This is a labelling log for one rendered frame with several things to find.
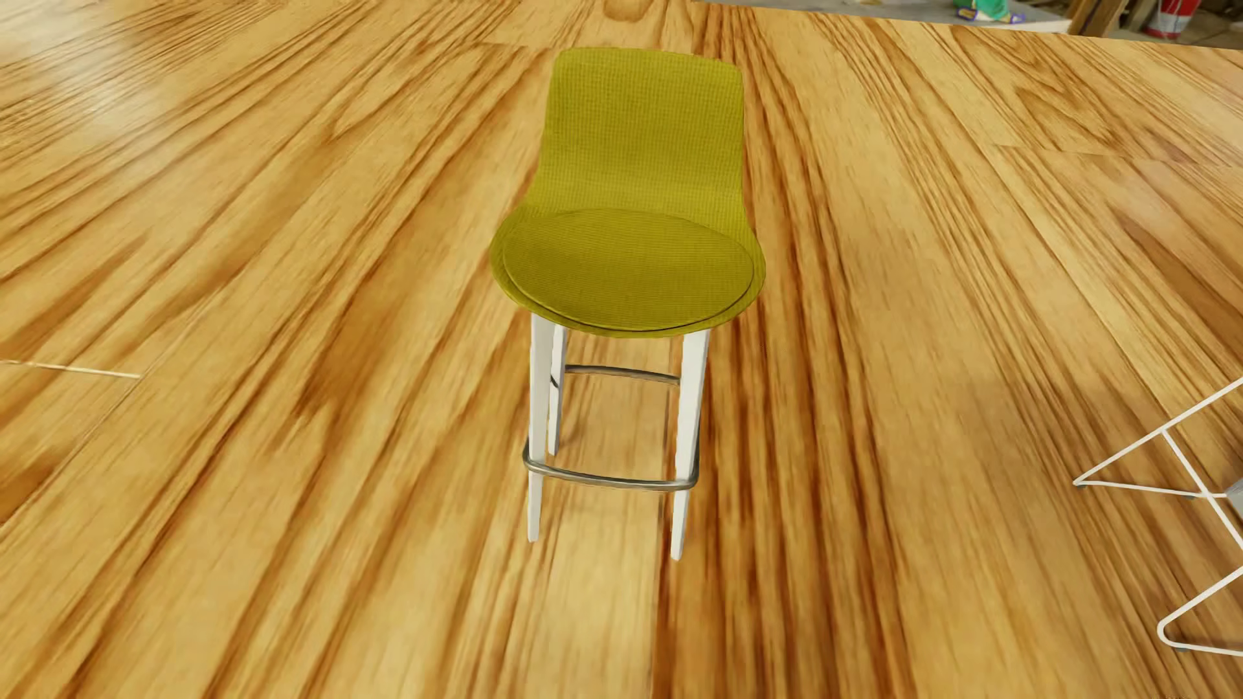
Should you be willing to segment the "wooden furniture leg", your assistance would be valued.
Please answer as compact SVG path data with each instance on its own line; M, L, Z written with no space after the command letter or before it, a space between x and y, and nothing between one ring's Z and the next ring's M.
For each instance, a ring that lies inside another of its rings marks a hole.
M1131 0L1066 0L1068 35L1103 39L1119 21Z

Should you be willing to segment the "yellow-green bar stool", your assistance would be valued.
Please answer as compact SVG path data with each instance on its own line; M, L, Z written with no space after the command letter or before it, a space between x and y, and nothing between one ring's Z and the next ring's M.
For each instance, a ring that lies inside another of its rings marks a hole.
M766 260L743 198L740 68L694 55L576 47L553 61L533 179L488 246L503 294L531 313L527 539L544 478L671 493L670 557L685 549L711 331L755 303ZM566 376L677 389L675 478L548 463Z

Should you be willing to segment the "green toy item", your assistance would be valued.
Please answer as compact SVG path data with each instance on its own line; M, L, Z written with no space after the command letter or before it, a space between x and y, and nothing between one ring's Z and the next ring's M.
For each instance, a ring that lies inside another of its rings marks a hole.
M1017 25L1025 21L1011 10L1009 0L952 0L956 15L971 22Z

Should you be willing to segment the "red and white cylinder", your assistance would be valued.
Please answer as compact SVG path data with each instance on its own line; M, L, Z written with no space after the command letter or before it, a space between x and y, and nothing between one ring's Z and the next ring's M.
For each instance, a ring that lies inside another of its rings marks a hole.
M1141 31L1154 39L1180 39L1202 0L1151 0Z

